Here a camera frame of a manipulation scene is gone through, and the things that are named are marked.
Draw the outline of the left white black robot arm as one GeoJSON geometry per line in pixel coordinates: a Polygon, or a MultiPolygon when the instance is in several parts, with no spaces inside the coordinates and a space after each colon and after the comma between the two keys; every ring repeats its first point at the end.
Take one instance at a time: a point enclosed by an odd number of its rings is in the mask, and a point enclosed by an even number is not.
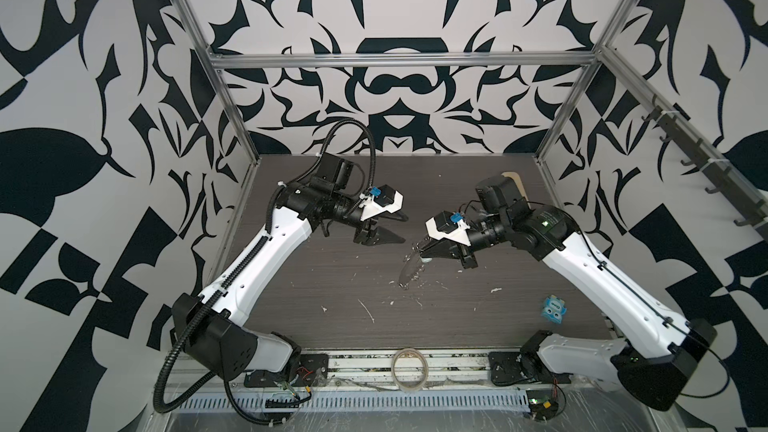
{"type": "Polygon", "coordinates": [[[224,381],[246,371],[290,379],[300,346],[276,332],[246,326],[267,285],[315,230],[333,222],[353,228],[356,244],[402,243],[402,237],[377,221],[405,220],[403,202],[403,195],[388,185],[352,197],[280,184],[269,201],[265,225],[229,267],[197,295],[183,294],[173,304],[173,353],[187,354],[224,381]]]}

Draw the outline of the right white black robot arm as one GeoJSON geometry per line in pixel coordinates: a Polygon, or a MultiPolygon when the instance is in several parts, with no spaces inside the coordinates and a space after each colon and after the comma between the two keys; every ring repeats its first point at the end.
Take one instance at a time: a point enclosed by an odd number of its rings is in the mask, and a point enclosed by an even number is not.
{"type": "Polygon", "coordinates": [[[575,374],[621,385],[659,411],[681,396],[717,332],[655,299],[591,243],[565,211],[542,204],[501,207],[471,226],[443,211],[426,223],[424,258],[452,258],[475,266],[477,252],[508,243],[570,281],[618,328],[614,340],[577,339],[538,331],[522,347],[531,366],[550,375],[575,374]]]}

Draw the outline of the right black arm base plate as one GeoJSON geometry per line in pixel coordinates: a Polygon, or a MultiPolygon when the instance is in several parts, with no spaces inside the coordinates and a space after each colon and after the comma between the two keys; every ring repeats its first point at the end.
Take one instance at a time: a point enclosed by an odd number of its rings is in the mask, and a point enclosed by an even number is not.
{"type": "Polygon", "coordinates": [[[551,332],[541,330],[517,351],[492,351],[488,354],[490,380],[494,386],[508,387],[522,384],[571,383],[569,374],[551,372],[537,352],[551,332]]]}

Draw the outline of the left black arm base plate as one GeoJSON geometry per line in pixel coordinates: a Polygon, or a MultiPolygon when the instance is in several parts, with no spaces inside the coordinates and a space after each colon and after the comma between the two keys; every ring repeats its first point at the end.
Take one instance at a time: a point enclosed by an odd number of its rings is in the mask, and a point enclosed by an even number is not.
{"type": "Polygon", "coordinates": [[[251,371],[245,375],[246,388],[280,387],[287,383],[292,387],[311,386],[327,378],[329,355],[324,353],[302,353],[289,360],[286,368],[278,373],[251,371]]]}

